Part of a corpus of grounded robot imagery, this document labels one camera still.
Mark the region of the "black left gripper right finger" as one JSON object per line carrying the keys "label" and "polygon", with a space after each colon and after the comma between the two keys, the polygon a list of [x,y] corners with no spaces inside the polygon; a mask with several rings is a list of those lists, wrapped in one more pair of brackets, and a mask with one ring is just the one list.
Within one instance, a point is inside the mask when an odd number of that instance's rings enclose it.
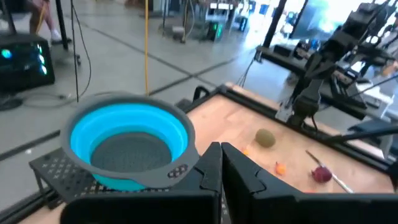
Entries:
{"label": "black left gripper right finger", "polygon": [[298,223],[299,191],[278,179],[227,142],[223,150],[223,187],[232,223]]}

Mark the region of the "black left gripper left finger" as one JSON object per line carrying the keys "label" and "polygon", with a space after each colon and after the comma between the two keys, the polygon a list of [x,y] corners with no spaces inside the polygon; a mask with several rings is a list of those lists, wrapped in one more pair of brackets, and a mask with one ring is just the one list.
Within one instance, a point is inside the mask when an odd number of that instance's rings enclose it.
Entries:
{"label": "black left gripper left finger", "polygon": [[221,144],[213,142],[189,173],[172,187],[177,204],[172,206],[170,223],[221,222],[222,163]]}

